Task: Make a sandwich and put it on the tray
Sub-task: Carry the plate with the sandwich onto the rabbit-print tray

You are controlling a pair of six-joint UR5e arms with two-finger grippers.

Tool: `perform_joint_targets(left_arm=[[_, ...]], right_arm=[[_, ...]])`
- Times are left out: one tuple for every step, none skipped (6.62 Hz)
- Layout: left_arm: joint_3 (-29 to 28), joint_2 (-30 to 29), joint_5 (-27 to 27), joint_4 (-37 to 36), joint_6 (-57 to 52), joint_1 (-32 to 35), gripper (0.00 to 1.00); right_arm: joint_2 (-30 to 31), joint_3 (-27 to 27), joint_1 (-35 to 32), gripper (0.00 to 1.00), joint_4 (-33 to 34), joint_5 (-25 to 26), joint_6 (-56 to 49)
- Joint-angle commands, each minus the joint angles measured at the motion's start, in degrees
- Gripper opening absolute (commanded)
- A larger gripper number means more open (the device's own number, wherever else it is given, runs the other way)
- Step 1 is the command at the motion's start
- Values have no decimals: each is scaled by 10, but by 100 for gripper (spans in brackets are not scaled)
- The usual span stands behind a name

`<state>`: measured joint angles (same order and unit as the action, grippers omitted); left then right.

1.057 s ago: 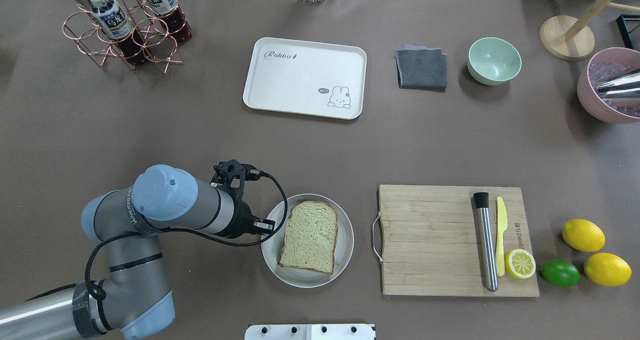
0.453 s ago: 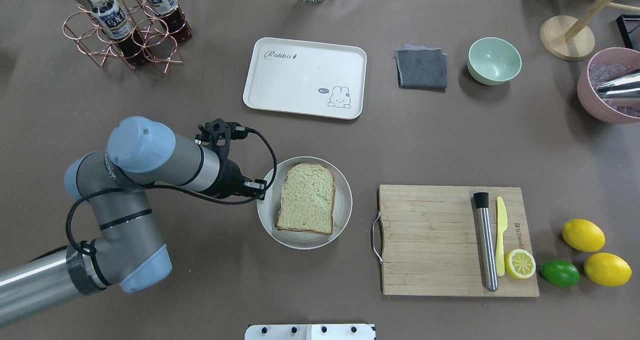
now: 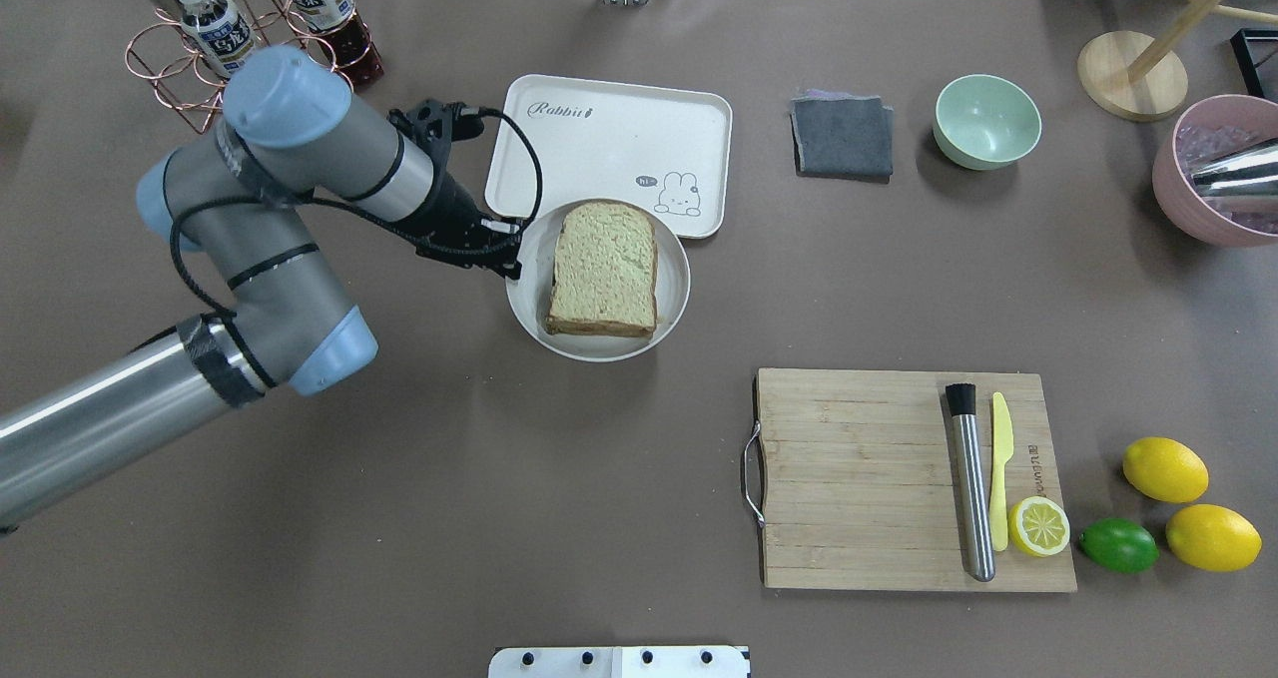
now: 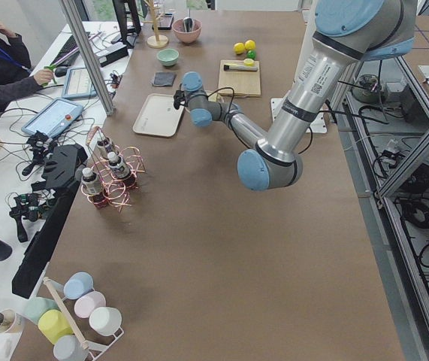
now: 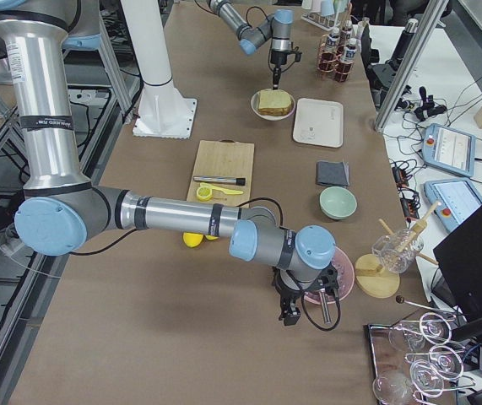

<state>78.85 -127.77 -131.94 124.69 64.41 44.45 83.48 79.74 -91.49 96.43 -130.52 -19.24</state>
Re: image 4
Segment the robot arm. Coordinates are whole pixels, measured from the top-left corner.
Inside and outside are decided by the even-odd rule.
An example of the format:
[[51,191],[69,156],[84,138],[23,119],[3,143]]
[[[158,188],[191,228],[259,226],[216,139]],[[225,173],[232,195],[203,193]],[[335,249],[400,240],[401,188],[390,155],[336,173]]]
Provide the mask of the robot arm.
[[267,131],[236,104],[210,101],[195,71],[183,75],[174,107],[187,107],[199,127],[224,123],[248,147],[237,160],[237,173],[246,188],[288,187],[302,173],[295,148],[346,68],[411,51],[416,9],[415,1],[319,1],[314,10],[313,50]]

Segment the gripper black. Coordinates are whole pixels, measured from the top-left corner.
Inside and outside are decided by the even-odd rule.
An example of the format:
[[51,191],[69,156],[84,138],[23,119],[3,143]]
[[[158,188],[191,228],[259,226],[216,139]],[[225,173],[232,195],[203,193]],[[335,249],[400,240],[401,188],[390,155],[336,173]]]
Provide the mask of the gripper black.
[[180,84],[174,93],[174,108],[179,110],[188,106],[187,92],[184,90],[183,85]]

